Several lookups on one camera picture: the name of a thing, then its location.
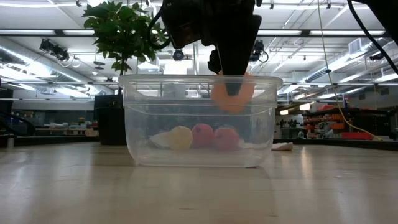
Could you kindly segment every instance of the workbench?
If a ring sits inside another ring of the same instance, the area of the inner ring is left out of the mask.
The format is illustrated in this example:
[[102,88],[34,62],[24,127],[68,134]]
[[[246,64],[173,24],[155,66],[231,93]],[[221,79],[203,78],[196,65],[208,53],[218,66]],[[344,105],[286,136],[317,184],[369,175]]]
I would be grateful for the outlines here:
[[397,223],[398,154],[270,152],[258,168],[144,167],[98,142],[0,149],[1,224]]

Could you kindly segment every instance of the pink toy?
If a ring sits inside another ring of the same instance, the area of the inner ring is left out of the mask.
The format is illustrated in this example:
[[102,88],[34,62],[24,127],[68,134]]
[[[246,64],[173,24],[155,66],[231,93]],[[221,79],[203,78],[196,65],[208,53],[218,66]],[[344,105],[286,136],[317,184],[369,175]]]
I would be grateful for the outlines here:
[[232,128],[220,128],[215,131],[215,141],[219,149],[233,150],[238,147],[239,135]]
[[214,143],[214,132],[207,124],[197,124],[192,128],[193,147],[210,147]]

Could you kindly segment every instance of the fluorescent light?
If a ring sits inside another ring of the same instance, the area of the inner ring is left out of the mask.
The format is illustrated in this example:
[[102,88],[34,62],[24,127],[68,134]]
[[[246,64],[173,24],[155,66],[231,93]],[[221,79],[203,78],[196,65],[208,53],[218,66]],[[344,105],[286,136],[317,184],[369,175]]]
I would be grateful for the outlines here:
[[21,65],[21,64],[11,64],[14,67],[17,67],[19,69],[25,70],[29,73],[33,73],[36,78],[50,78],[50,77],[56,77],[56,75],[51,75],[51,70],[47,68],[46,66],[43,66],[39,62],[32,62],[30,65]]
[[309,103],[300,105],[300,110],[309,110],[309,109],[311,109],[311,104],[309,104]]
[[305,94],[300,94],[300,95],[295,97],[295,100],[299,100],[299,99],[304,98],[304,97],[306,97]]
[[353,89],[353,90],[347,91],[347,92],[346,92],[346,94],[355,93],[355,92],[357,92],[357,91],[359,91],[359,90],[363,90],[363,89],[364,89],[364,87],[361,87],[361,88],[356,88],[356,89]]
[[18,88],[23,88],[25,90],[31,90],[31,91],[36,91],[35,88],[29,86],[29,85],[25,85],[25,84],[18,84],[18,85],[14,85],[14,84],[8,84],[10,86],[14,86],[14,87],[18,87]]
[[67,96],[73,96],[73,97],[87,97],[86,94],[80,93],[79,91],[76,90],[71,90],[68,88],[57,88],[57,92],[62,93]]
[[[385,30],[370,30],[371,35],[383,35],[386,33]],[[310,35],[322,35],[320,30],[313,30]],[[361,30],[324,30],[323,35],[365,35]]]
[[340,80],[339,83],[348,82],[348,81],[354,80],[354,79],[356,79],[358,77],[359,77],[359,75],[351,75],[349,77],[346,77],[346,78]]
[[3,69],[0,69],[0,76],[12,78],[15,80],[38,80],[37,78],[34,78],[32,75],[28,75],[22,72],[17,72],[14,69],[8,67],[3,67]]
[[108,2],[108,0],[87,0],[88,4],[91,6],[97,6],[105,1]]
[[334,96],[335,96],[334,93],[330,93],[330,94],[325,94],[325,95],[319,96],[318,98],[319,99],[327,99],[327,98],[331,98],[331,97],[334,97]]
[[280,111],[280,115],[288,115],[288,114],[289,114],[288,110]]
[[301,30],[259,30],[257,35],[300,35]]
[[93,35],[93,30],[63,30],[65,35]]
[[55,35],[54,30],[6,30],[0,29],[3,35]]
[[398,75],[394,73],[391,75],[384,75],[383,77],[376,79],[375,82],[385,82],[385,81],[393,80],[396,78],[398,78]]

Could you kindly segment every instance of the plastic container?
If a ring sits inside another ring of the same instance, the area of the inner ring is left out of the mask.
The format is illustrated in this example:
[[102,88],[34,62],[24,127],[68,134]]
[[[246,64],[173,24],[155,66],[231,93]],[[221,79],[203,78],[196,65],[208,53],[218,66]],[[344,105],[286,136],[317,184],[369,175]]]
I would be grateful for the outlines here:
[[[127,145],[138,164],[253,167],[271,151],[280,78],[125,75],[119,86]],[[223,86],[239,95],[212,100]],[[246,90],[252,98],[236,100]]]

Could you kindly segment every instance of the wire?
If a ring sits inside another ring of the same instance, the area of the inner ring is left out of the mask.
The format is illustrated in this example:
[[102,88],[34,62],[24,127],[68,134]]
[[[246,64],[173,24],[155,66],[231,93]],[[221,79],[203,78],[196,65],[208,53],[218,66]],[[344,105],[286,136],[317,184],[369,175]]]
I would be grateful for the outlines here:
[[267,54],[267,52],[266,52],[265,50],[262,50],[262,51],[263,51],[264,54],[267,56],[267,60],[262,61],[262,60],[260,60],[260,58],[259,58],[259,62],[261,62],[261,63],[266,63],[266,62],[268,62],[268,60],[269,60],[269,56],[268,56],[268,54]]
[[359,18],[359,16],[357,15],[355,8],[353,6],[353,2],[352,0],[347,0],[348,2],[348,7],[349,10],[351,11],[351,13],[353,14],[356,22],[358,23],[358,25],[361,27],[361,29],[363,30],[363,32],[366,34],[366,37],[368,37],[371,42],[377,47],[377,49],[380,50],[380,52],[383,54],[383,56],[386,58],[386,60],[388,61],[388,63],[390,64],[391,68],[393,69],[393,71],[398,74],[398,68],[396,67],[396,65],[394,64],[394,62],[392,62],[390,56],[388,56],[387,52],[380,46],[380,44],[372,37],[372,35],[369,33],[369,31],[366,29],[365,25],[362,23],[361,19]]
[[156,16],[152,19],[152,21],[149,23],[148,28],[147,28],[148,43],[151,47],[153,47],[154,49],[157,49],[157,50],[167,47],[169,45],[169,43],[172,41],[171,37],[169,37],[163,44],[157,45],[157,44],[153,43],[150,39],[150,35],[152,33],[152,28],[155,25],[156,21],[159,19],[161,10],[162,10],[162,8],[160,8],[159,12],[157,12]]
[[341,110],[341,107],[340,107],[340,104],[339,104],[339,101],[338,101],[338,97],[337,97],[337,93],[336,93],[336,90],[335,90],[335,86],[333,85],[333,81],[331,80],[331,76],[330,76],[330,69],[329,69],[328,59],[327,59],[327,56],[326,56],[325,37],[323,36],[323,26],[322,26],[322,17],[321,17],[321,7],[320,7],[320,2],[319,2],[319,0],[317,0],[317,1],[318,1],[318,16],[319,16],[319,23],[320,23],[320,27],[321,27],[321,36],[322,36],[322,47],[323,47],[323,53],[324,53],[324,56],[325,56],[326,69],[327,69],[327,72],[328,72],[329,81],[330,81],[330,83],[331,83],[331,89],[333,90],[333,93],[335,94],[335,97],[336,97],[336,103],[337,103],[338,110],[340,111],[340,113],[341,113],[341,115],[342,115],[342,117],[343,117],[343,119],[344,119],[344,122],[345,122],[348,126],[354,128],[354,129],[357,129],[357,130],[359,130],[359,131],[363,131],[363,132],[365,132],[365,133],[368,133],[368,134],[370,134],[372,137],[376,138],[377,140],[382,141],[382,139],[381,139],[380,137],[377,137],[376,135],[370,133],[369,131],[364,130],[364,129],[362,129],[362,128],[359,128],[359,127],[357,127],[357,126],[355,126],[355,125],[349,123],[349,122],[347,121],[346,117],[344,116],[343,111]]

